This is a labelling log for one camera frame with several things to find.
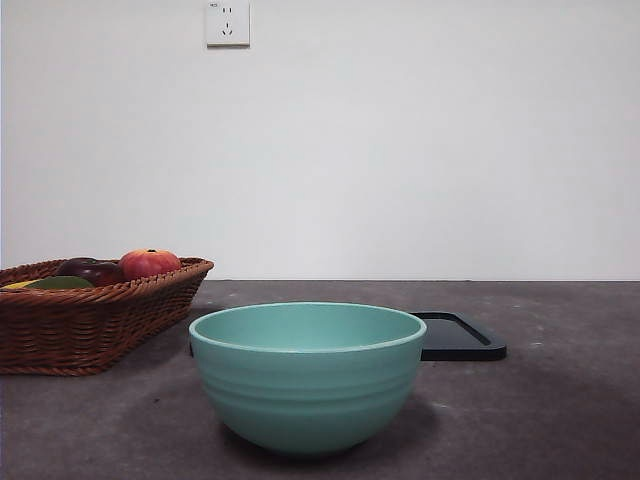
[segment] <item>woven basket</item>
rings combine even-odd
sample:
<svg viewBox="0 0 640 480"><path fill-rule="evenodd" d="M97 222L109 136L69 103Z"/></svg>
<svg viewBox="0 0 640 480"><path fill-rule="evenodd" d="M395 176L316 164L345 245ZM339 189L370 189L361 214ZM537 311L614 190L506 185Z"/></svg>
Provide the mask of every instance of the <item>woven basket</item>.
<svg viewBox="0 0 640 480"><path fill-rule="evenodd" d="M106 287L0 291L0 374L93 375L184 319L213 263ZM64 260L0 270L0 286L54 275Z"/></svg>

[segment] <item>avocado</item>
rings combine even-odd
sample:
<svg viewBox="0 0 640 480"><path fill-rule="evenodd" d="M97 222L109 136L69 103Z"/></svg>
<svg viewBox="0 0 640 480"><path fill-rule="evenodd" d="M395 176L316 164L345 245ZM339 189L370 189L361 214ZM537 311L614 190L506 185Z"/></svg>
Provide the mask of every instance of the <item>avocado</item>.
<svg viewBox="0 0 640 480"><path fill-rule="evenodd" d="M29 283L24 288L41 288L45 290L61 290L67 288L93 288L93 284L81 277L58 275L43 278Z"/></svg>

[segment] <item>wall outlet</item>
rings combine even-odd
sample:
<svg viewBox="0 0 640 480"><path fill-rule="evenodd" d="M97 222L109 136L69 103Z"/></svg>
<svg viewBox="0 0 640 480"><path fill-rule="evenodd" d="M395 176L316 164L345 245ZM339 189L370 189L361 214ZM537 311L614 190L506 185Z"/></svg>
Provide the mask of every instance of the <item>wall outlet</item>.
<svg viewBox="0 0 640 480"><path fill-rule="evenodd" d="M207 47L248 46L250 23L249 0L209 1Z"/></svg>

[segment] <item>apple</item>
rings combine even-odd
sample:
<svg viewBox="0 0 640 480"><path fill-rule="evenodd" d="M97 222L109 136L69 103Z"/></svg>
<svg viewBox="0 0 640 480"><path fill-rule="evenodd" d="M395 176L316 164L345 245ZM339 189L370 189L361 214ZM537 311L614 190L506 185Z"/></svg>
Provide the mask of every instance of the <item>apple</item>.
<svg viewBox="0 0 640 480"><path fill-rule="evenodd" d="M106 260L76 257L65 260L56 270L56 276L74 276L88 280L96 287L104 287L125 281L122 268Z"/></svg>
<svg viewBox="0 0 640 480"><path fill-rule="evenodd" d="M168 250L138 249L126 253L118 262L127 280L151 277L178 270L180 259Z"/></svg>

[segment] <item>table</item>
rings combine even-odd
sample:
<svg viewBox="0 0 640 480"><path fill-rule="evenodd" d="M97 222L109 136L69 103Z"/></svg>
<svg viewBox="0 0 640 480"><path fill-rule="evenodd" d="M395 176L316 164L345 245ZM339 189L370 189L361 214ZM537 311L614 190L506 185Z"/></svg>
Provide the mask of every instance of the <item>table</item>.
<svg viewBox="0 0 640 480"><path fill-rule="evenodd" d="M322 300L461 312L502 336L494 362L423 362L381 433L292 460L217 419L189 323L223 308ZM638 479L640 283L205 281L190 316L107 372L2 376L2 478Z"/></svg>

